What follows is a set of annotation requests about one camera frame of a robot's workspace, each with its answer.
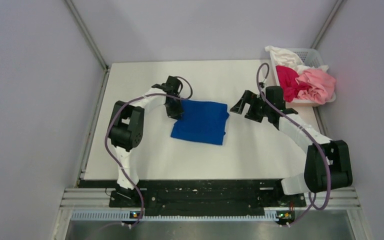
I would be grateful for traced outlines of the blue panda print t-shirt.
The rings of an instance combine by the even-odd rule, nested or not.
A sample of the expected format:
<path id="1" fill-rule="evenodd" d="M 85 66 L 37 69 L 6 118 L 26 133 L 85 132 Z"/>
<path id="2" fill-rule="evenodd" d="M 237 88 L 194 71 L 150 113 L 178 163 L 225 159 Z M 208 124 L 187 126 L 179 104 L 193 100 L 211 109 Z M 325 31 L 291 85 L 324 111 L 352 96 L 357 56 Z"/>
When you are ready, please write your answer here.
<path id="1" fill-rule="evenodd" d="M 183 114 L 170 137 L 178 140 L 221 146 L 229 118 L 228 105 L 214 101 L 182 101 Z"/>

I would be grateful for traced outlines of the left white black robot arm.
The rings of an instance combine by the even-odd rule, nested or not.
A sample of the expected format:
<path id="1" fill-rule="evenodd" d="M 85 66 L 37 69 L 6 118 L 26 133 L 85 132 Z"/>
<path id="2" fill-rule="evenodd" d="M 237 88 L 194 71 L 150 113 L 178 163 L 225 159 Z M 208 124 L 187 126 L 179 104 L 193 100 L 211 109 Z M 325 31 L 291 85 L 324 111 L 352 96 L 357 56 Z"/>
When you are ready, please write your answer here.
<path id="1" fill-rule="evenodd" d="M 118 188 L 121 200 L 129 207 L 145 205 L 138 187 L 139 177 L 132 165 L 132 150 L 138 147 L 144 136 L 146 114 L 165 106 L 167 116 L 181 119 L 183 114 L 181 86 L 155 84 L 145 94 L 127 102 L 117 101 L 111 113 L 105 134 L 104 147 L 118 166 Z"/>

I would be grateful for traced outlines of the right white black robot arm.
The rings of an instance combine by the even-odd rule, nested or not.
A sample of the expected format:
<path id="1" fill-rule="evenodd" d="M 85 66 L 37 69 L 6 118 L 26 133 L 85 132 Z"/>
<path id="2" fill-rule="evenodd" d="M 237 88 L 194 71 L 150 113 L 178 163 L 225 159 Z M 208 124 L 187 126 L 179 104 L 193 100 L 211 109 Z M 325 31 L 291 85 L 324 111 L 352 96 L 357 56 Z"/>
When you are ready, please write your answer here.
<path id="1" fill-rule="evenodd" d="M 349 187 L 353 183 L 349 147 L 343 140 L 332 140 L 307 124 L 293 108 L 288 108 L 284 92 L 279 86 L 270 86 L 259 94 L 246 90 L 230 112 L 261 123 L 264 118 L 276 130 L 288 136 L 305 153 L 305 166 L 296 175 L 271 180 L 273 188 L 264 191 L 269 197 L 266 206 L 287 206 L 304 193 L 325 192 L 323 210 L 331 190 Z"/>

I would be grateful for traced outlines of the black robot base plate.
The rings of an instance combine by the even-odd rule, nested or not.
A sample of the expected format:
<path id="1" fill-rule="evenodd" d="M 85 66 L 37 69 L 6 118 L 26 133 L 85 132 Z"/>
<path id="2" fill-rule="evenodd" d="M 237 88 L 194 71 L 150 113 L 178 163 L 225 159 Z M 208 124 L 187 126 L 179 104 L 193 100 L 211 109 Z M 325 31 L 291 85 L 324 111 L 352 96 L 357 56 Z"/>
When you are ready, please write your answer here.
<path id="1" fill-rule="evenodd" d="M 284 206 L 266 206 L 264 192 L 273 189 L 276 179 L 224 180 L 140 180 L 138 188 L 144 198 L 146 217 L 246 217 L 263 216 L 265 208 L 306 207 L 302 194 Z M 111 208 L 136 208 L 127 197 L 111 192 Z"/>

